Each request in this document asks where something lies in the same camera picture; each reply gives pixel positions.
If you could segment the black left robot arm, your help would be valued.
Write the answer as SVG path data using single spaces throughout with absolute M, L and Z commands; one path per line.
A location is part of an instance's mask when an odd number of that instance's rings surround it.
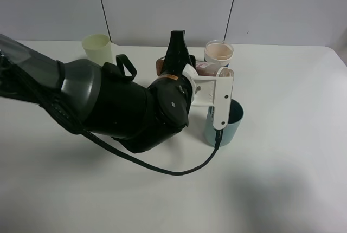
M 112 137 L 133 153 L 145 152 L 189 124 L 192 86 L 182 72 L 194 66 L 184 31 L 172 31 L 159 77 L 135 83 L 137 70 L 124 54 L 102 66 L 53 60 L 1 36 L 1 96 L 35 103 L 73 134 Z

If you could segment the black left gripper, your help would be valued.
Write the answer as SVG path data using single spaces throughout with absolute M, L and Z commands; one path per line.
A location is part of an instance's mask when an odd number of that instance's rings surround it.
M 185 43 L 185 30 L 173 30 L 170 33 L 167 54 L 157 60 L 157 80 L 187 81 L 183 75 L 187 64 L 196 67 L 196 58 L 189 54 Z

